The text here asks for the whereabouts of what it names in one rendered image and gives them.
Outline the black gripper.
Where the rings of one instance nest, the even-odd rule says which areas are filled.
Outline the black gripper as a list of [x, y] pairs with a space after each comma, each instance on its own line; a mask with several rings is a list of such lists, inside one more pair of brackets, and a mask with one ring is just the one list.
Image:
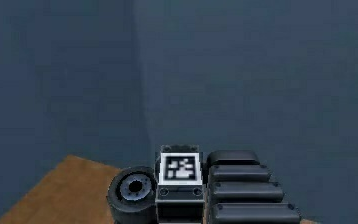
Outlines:
[[114, 224], [156, 224], [156, 181], [146, 166], [122, 170], [111, 181], [107, 203]]

